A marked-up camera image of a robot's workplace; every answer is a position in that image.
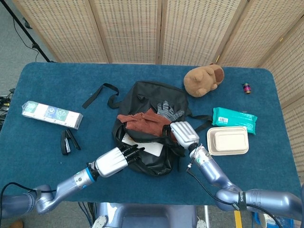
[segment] wet wipes package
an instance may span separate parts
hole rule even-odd
[[[27,101],[22,106],[22,115],[74,129],[79,128],[83,117],[80,113],[41,104],[35,101]]]
[[[256,134],[257,117],[226,108],[213,108],[212,125],[218,127],[243,126],[248,133]]]

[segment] brown rag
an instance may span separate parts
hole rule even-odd
[[[138,132],[162,136],[162,127],[171,123],[167,118],[156,114],[151,108],[146,113],[135,115],[118,115],[120,122],[127,122],[126,128]]]

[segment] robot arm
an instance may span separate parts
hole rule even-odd
[[[38,214],[45,214],[67,197],[93,184],[97,181],[98,176],[110,177],[136,161],[139,158],[137,153],[140,150],[144,150],[144,148],[137,148],[137,145],[115,147],[89,163],[84,170],[58,184],[55,196],[51,192],[42,192],[51,190],[48,185],[39,186],[35,189],[36,191],[22,195],[3,196],[2,217],[9,218],[29,213],[34,207]]]
[[[211,185],[221,188],[221,190],[216,193],[216,197],[231,204],[239,202],[239,192],[241,192],[241,189],[229,180],[208,151],[202,145],[198,145],[199,136],[191,125],[188,122],[175,122],[171,123],[170,126],[179,144],[185,149],[189,149],[193,163],[198,166],[207,181]],[[242,193],[245,194],[247,205],[259,206],[274,215],[299,221],[302,220],[301,200],[289,192],[254,189]],[[304,198],[304,188],[302,188],[302,198]],[[216,205],[221,210],[235,210],[231,205],[217,201]],[[247,206],[247,210],[258,211],[256,208],[250,206]]]

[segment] metal pole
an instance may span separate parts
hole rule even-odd
[[[210,222],[209,222],[209,212],[208,212],[208,206],[204,205],[204,211],[205,211],[205,223],[207,228],[210,228]]]
[[[17,24],[20,26],[20,28],[24,31],[24,33],[28,36],[28,38],[30,39],[30,41],[32,41],[32,43],[33,43],[32,47],[36,48],[47,62],[50,62],[50,60],[48,59],[48,57],[46,56],[46,54],[44,54],[44,52],[41,50],[41,48],[39,47],[39,45],[35,42],[35,40],[33,39],[33,37],[29,34],[29,32],[25,29],[25,27],[23,26],[23,24],[19,21],[19,19],[17,18],[17,16],[14,14],[14,12],[6,4],[5,0],[0,0],[0,2],[6,8],[6,10],[9,12],[9,14],[14,18],[14,20],[17,22]]]

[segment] black backpack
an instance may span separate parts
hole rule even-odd
[[[117,92],[109,98],[108,105],[111,108],[119,107],[118,114],[130,115],[140,112],[145,113],[150,108],[157,112],[157,104],[163,103],[164,100],[166,100],[170,106],[173,107],[174,112],[179,110],[183,110],[185,112],[185,114],[176,121],[185,121],[186,116],[191,116],[195,119],[210,120],[210,117],[206,115],[192,116],[191,110],[188,108],[187,94],[183,90],[165,83],[153,81],[136,82],[124,100],[117,103],[114,102],[114,99],[115,96],[119,95],[118,89],[111,84],[105,83],[83,104],[84,108],[93,102],[102,90],[103,86]],[[200,131],[209,125],[210,122],[207,122],[198,127],[196,131]],[[157,142],[163,144],[159,157],[145,151],[141,151],[139,152],[140,159],[129,165],[130,168],[135,171],[143,172],[152,176],[168,174],[172,170],[174,160],[179,157],[184,157],[184,148],[172,140],[170,132],[170,127],[166,125],[163,128],[162,137],[129,130],[126,129],[125,124],[121,123],[118,119],[116,119],[112,130],[113,137],[119,146],[123,144],[122,139],[126,133],[128,133],[128,135],[138,143]]]

